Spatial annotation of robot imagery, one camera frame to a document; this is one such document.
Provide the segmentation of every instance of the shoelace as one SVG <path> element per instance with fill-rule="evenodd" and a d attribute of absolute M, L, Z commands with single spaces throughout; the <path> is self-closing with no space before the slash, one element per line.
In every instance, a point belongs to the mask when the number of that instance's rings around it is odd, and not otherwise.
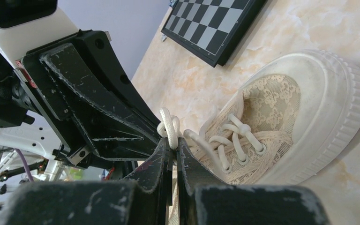
<path fill-rule="evenodd" d="M 212 160 L 213 165 L 217 172 L 220 174 L 222 171 L 229 173 L 232 170 L 231 164 L 228 162 L 227 157 L 225 156 L 224 146 L 225 145 L 234 145 L 235 151 L 238 156 L 238 162 L 241 165 L 246 165 L 249 162 L 249 156 L 242 150 L 242 146 L 239 141 L 238 135 L 245 136 L 249 142 L 254 147 L 257 154 L 262 155 L 267 151 L 267 148 L 264 144 L 260 143 L 257 138 L 252 134 L 250 126 L 243 124 L 236 116 L 230 114 L 228 119 L 233 124 L 224 124 L 222 130 L 231 130 L 232 133 L 232 142 L 225 137 L 215 135 L 209 139 L 209 142 L 206 142 L 204 138 L 199 136 L 192 130 L 184 130 L 184 136 L 180 132 L 180 120 L 177 116 L 170 114 L 167 108 L 162 108 L 160 111 L 162 116 L 162 122 L 158 125 L 157 131 L 158 134 L 162 137 L 167 137 L 169 139 L 169 146 L 172 150 L 176 150 L 179 141 L 179 137 L 189 138 L 193 140 L 199 147 L 202 149 Z M 214 153 L 213 148 L 210 143 L 219 142 L 221 145 L 217 148 L 218 155 Z"/>

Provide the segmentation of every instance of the chessboard frame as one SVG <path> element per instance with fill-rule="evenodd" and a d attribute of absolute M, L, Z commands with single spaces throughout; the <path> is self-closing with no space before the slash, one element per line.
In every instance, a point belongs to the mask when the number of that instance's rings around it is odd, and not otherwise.
<path fill-rule="evenodd" d="M 216 67 L 217 64 L 224 66 L 267 2 L 267 0 L 247 1 L 247 6 L 243 10 L 239 20 L 237 21 L 237 24 L 232 28 L 230 33 L 228 33 L 227 38 L 219 48 L 219 51 L 216 55 L 208 54 L 206 51 L 200 51 L 197 45 L 166 28 L 166 25 L 169 22 L 169 18 L 172 16 L 173 10 L 169 14 L 161 32 L 212 67 Z"/>

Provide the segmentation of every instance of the lace fabric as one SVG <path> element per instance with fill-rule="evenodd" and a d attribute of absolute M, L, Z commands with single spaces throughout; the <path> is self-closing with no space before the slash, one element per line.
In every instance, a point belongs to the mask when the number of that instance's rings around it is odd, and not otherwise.
<path fill-rule="evenodd" d="M 221 127 L 231 123 L 227 117 L 233 113 L 244 124 L 251 127 L 254 136 L 267 147 L 264 155 L 258 155 L 245 137 L 240 138 L 244 152 L 249 156 L 247 165 L 240 165 L 233 145 L 225 146 L 225 153 L 232 171 L 225 176 L 231 184 L 251 184 L 272 168 L 292 146 L 293 126 L 299 111 L 300 89 L 297 83 L 286 75 L 269 75 L 260 78 L 239 90 L 224 106 L 210 125 L 205 140 L 214 135 L 230 138 L 232 131 Z M 211 143 L 216 149 L 220 143 Z M 210 159 L 197 148 L 193 154 L 207 168 L 212 169 Z"/>

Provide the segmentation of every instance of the table surface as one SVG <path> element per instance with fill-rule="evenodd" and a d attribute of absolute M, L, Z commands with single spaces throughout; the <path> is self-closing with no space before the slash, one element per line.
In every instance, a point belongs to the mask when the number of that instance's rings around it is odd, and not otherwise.
<path fill-rule="evenodd" d="M 215 106 L 224 106 L 259 68 L 284 54 L 324 49 L 360 67 L 360 0 L 269 1 L 224 67 L 210 67 L 170 39 L 161 42 L 162 25 L 132 83 L 158 118 L 161 107 L 177 115 L 181 130 L 198 132 Z M 360 130 L 302 185 L 317 193 L 333 224 L 360 224 Z"/>

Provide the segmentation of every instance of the black metal bracket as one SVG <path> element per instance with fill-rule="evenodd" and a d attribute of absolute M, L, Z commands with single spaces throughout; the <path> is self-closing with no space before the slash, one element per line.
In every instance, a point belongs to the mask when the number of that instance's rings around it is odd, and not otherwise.
<path fill-rule="evenodd" d="M 105 32 L 79 31 L 32 50 L 16 74 L 63 145 L 56 159 L 90 151 L 79 167 L 145 160 L 159 142 L 155 117 L 123 71 Z"/>
<path fill-rule="evenodd" d="M 33 163 L 31 165 L 28 165 L 28 168 L 30 171 L 33 170 L 44 171 L 46 169 L 48 161 L 49 160 L 45 159 L 43 161 Z M 23 166 L 16 169 L 4 170 L 0 173 L 0 182 L 5 182 L 9 178 L 17 176 L 22 173 L 25 173 L 25 168 Z"/>

